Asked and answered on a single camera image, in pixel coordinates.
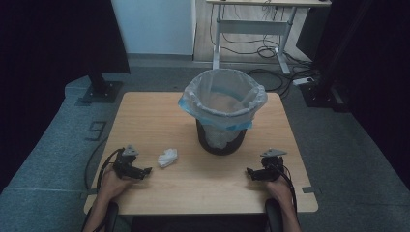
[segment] wall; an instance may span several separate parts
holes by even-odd
[[[127,53],[193,55],[195,0],[112,0]]]

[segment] table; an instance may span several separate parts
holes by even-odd
[[[330,7],[332,4],[330,0],[207,0],[207,2],[218,5],[213,69],[218,69],[220,67],[220,33],[279,35],[282,36],[282,38],[280,40],[280,45],[275,51],[284,74],[290,74],[285,57],[283,56],[283,51],[289,37],[290,29],[292,28],[297,8]],[[292,11],[287,21],[225,20],[220,17],[220,9],[222,5],[291,7]]]
[[[108,137],[100,166],[115,150],[131,144],[139,155],[133,166],[153,167],[149,176],[126,190],[115,201],[121,215],[258,214],[269,197],[260,182],[253,182],[246,168],[261,169],[260,154],[280,149],[290,169],[299,212],[318,209],[298,146],[280,97],[268,93],[268,102],[255,114],[241,147],[217,156],[199,144],[195,119],[178,106],[182,93],[126,93]],[[166,168],[157,160],[168,148],[178,159]],[[92,188],[97,185],[96,174]],[[96,195],[89,195],[88,212]]]

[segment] trash bag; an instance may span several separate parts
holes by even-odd
[[[178,104],[197,120],[198,135],[199,129],[205,130],[207,148],[223,150],[241,131],[252,127],[254,114],[267,99],[265,88],[252,77],[236,70],[218,69],[194,78]]]

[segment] white tissue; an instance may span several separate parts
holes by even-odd
[[[170,148],[163,152],[164,154],[158,157],[158,164],[160,165],[160,167],[167,167],[169,164],[171,164],[174,160],[178,158],[178,153],[176,149]]]

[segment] desk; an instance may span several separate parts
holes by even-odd
[[[270,147],[286,151],[299,212],[318,209],[314,193],[303,193],[310,182],[298,146],[277,94],[256,112],[253,128],[233,154],[216,156],[199,144],[195,119],[178,106],[182,93],[127,93],[124,95],[100,166],[115,150],[131,144],[139,155],[133,166],[153,167],[149,176],[126,190],[116,202],[122,215],[255,214],[264,213],[269,197],[246,168],[261,169],[259,156]],[[178,159],[166,168],[157,160],[168,148]],[[98,173],[92,188],[97,185]],[[84,206],[88,212],[96,195]]]
[[[293,19],[298,7],[330,7],[331,1],[319,0],[207,0],[208,3],[218,5],[216,41],[214,47],[213,69],[220,67],[220,33],[228,34],[255,34],[255,35],[279,35],[280,45],[275,49],[280,67],[284,74],[290,74],[283,51],[292,28]],[[291,7],[292,11],[287,21],[249,21],[249,20],[225,20],[220,17],[222,5],[248,5],[248,6],[278,6]]]

